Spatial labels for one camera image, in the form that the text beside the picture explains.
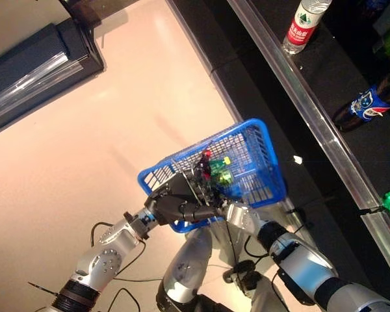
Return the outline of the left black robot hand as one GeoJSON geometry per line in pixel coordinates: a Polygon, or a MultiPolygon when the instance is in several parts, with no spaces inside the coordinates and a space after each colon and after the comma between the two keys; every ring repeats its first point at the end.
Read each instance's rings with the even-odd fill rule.
{"type": "Polygon", "coordinates": [[[183,174],[175,174],[156,188],[144,207],[160,226],[175,221],[200,222],[218,216],[215,207],[200,203],[183,174]]]}

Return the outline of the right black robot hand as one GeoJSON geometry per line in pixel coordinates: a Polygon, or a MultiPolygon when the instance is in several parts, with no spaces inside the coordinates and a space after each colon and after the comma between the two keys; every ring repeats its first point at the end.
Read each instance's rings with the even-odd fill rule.
{"type": "Polygon", "coordinates": [[[216,208],[222,208],[228,204],[228,199],[221,193],[208,167],[192,167],[185,170],[184,174],[202,204],[216,208]]]}

